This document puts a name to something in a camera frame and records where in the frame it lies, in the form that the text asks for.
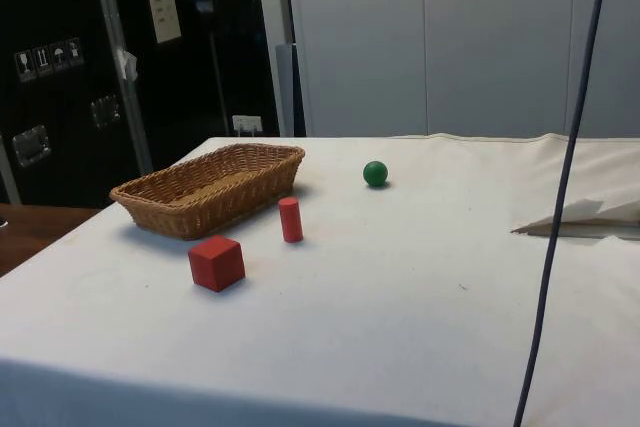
paper sign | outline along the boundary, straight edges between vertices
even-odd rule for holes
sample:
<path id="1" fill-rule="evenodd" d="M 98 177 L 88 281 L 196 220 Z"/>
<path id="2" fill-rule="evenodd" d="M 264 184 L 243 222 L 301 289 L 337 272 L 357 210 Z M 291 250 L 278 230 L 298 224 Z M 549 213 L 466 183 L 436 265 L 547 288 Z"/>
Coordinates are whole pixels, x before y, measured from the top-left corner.
<path id="1" fill-rule="evenodd" d="M 182 35 L 176 11 L 176 0 L 149 0 L 156 40 L 160 44 Z"/>

metal frame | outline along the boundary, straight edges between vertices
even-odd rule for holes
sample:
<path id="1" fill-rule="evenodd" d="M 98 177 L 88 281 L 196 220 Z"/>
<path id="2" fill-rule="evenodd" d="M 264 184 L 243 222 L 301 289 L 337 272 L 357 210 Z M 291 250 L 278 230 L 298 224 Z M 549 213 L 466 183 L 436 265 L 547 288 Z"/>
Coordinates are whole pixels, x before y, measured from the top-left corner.
<path id="1" fill-rule="evenodd" d="M 9 163 L 9 157 L 7 157 L 7 151 L 4 148 L 2 135 L 0 135 L 0 178 L 4 183 L 4 188 L 7 191 L 9 202 L 14 205 L 22 204 L 20 193 L 18 192 L 18 186 L 16 185 L 16 179 L 13 177 L 13 171 L 11 170 L 11 164 Z"/>
<path id="2" fill-rule="evenodd" d="M 149 153 L 149 144 L 147 143 L 147 134 L 144 130 L 144 123 L 140 113 L 136 86 L 133 80 L 124 75 L 123 67 L 120 66 L 118 59 L 118 51 L 126 51 L 122 22 L 120 22 L 120 13 L 118 12 L 118 3 L 116 0 L 100 0 L 100 4 L 102 5 L 109 43 L 111 44 L 113 63 L 118 73 L 118 85 L 122 95 L 124 110 L 127 113 L 129 132 L 136 154 L 138 170 L 143 175 L 148 174 L 153 172 L 153 165 L 151 163 L 151 154 Z"/>

black cable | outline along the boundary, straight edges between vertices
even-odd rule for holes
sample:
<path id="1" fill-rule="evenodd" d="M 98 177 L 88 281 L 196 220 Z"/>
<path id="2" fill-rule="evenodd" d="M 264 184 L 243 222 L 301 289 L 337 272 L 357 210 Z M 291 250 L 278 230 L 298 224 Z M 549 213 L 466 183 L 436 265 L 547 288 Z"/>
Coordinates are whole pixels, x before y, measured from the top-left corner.
<path id="1" fill-rule="evenodd" d="M 595 41 L 596 41 L 596 32 L 598 31 L 598 21 L 600 20 L 601 7 L 602 7 L 602 0 L 594 0 L 593 12 L 591 13 L 591 23 L 589 24 L 589 34 L 587 37 L 587 48 L 585 50 L 584 63 L 582 65 L 582 76 L 580 78 L 580 90 L 578 92 L 576 110 L 573 113 L 573 122 L 571 123 L 571 132 L 569 134 L 569 141 L 567 143 L 567 151 L 564 155 L 564 164 L 562 165 L 562 174 L 560 175 L 560 185 L 558 186 L 558 196 L 556 198 L 556 208 L 553 213 L 553 224 L 551 226 L 551 235 L 549 237 L 549 245 L 547 246 L 547 255 L 544 259 L 544 268 L 542 270 L 542 280 L 540 283 L 540 297 L 538 299 L 536 323 L 533 328 L 531 352 L 529 354 L 529 362 L 527 363 L 527 371 L 524 376 L 522 392 L 520 393 L 518 410 L 516 411 L 516 417 L 513 421 L 514 427 L 520 427 L 522 423 L 524 409 L 527 406 L 529 389 L 531 388 L 531 380 L 533 379 L 533 371 L 536 367 L 536 358 L 538 357 L 538 348 L 540 347 L 540 337 L 542 335 L 542 323 L 544 321 L 544 310 L 547 303 L 547 291 L 549 290 L 549 278 L 551 277 L 551 267 L 553 266 L 553 256 L 556 251 L 558 234 L 560 233 L 560 224 L 562 222 L 562 209 L 564 207 L 564 198 L 567 193 L 567 184 L 569 183 L 569 171 L 571 170 L 573 153 L 576 148 L 576 140 L 578 139 L 580 122 L 582 121 L 584 101 L 587 97 L 587 87 L 589 85 L 589 74 L 591 72 L 591 58 L 593 57 L 593 46 L 595 45 Z"/>

red block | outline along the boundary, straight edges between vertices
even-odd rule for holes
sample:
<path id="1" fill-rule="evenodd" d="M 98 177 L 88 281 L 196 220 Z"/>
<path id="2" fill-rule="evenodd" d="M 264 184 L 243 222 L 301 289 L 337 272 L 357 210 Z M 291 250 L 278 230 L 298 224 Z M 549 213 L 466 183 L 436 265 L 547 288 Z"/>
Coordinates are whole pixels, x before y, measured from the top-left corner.
<path id="1" fill-rule="evenodd" d="M 216 292 L 244 279 L 240 244 L 221 235 L 193 247 L 189 263 L 193 282 Z"/>
<path id="2" fill-rule="evenodd" d="M 285 197 L 278 202 L 280 207 L 280 221 L 282 222 L 282 236 L 285 242 L 300 242 L 302 240 L 302 222 L 300 221 L 300 206 L 295 197 Z"/>

white tablecloth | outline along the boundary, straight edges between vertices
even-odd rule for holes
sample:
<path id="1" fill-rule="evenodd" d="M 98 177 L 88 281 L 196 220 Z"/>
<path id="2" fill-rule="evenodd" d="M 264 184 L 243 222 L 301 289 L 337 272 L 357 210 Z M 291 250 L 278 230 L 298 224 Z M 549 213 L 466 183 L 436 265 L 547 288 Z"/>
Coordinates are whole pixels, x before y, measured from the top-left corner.
<path id="1" fill-rule="evenodd" d="M 223 232 L 247 273 L 224 292 L 193 285 L 193 242 L 120 206 L 0 279 L 0 425 L 511 424 L 546 240 L 510 229 L 564 142 L 268 141 L 307 151 L 306 240 L 282 241 L 276 208 Z M 576 168 L 620 152 L 637 169 L 629 141 L 581 142 Z M 365 187 L 372 159 L 389 188 Z M 640 246 L 561 240 L 556 259 L 527 425 L 638 425 Z"/>

